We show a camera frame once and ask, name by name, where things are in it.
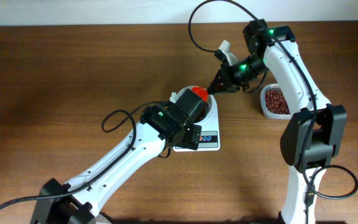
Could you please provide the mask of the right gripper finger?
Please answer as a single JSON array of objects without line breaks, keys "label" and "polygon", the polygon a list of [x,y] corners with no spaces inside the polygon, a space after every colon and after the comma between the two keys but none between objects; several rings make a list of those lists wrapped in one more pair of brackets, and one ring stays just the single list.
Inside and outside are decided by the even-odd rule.
[{"label": "right gripper finger", "polygon": [[221,94],[227,94],[227,93],[236,93],[240,90],[239,86],[227,86],[224,87],[222,85],[216,86],[214,88],[214,95],[221,95]]},{"label": "right gripper finger", "polygon": [[229,79],[227,72],[224,69],[219,69],[213,81],[210,83],[207,91],[208,93],[225,93],[229,86]]}]

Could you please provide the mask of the orange measuring scoop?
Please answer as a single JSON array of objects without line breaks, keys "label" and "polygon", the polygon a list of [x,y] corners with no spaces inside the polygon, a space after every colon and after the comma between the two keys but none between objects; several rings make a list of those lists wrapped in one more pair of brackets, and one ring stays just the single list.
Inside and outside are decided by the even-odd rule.
[{"label": "orange measuring scoop", "polygon": [[203,101],[207,102],[208,101],[208,91],[203,88],[203,87],[200,87],[200,86],[193,86],[191,88],[191,91],[193,93],[195,93],[196,95],[198,95]]}]

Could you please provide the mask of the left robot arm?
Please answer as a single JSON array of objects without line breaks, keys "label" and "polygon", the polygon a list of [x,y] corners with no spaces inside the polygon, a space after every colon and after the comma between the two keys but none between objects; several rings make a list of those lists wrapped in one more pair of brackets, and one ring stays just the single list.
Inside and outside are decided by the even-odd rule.
[{"label": "left robot arm", "polygon": [[31,223],[96,223],[110,196],[166,147],[198,148],[196,122],[207,104],[207,94],[187,89],[175,101],[146,107],[132,131],[88,170],[64,184],[50,179],[41,188]]}]

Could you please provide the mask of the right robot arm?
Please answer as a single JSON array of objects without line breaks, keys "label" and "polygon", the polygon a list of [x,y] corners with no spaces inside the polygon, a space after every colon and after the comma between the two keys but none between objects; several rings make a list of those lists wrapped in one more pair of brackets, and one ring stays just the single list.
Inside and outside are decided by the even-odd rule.
[{"label": "right robot arm", "polygon": [[279,223],[315,223],[314,209],[323,175],[335,166],[347,113],[334,106],[316,86],[304,65],[294,33],[288,26],[268,27],[261,19],[243,30],[250,55],[239,60],[223,41],[215,56],[222,62],[208,87],[212,95],[248,88],[257,75],[271,72],[287,102],[290,120],[280,139],[280,150],[289,168],[287,196],[278,214]]}]

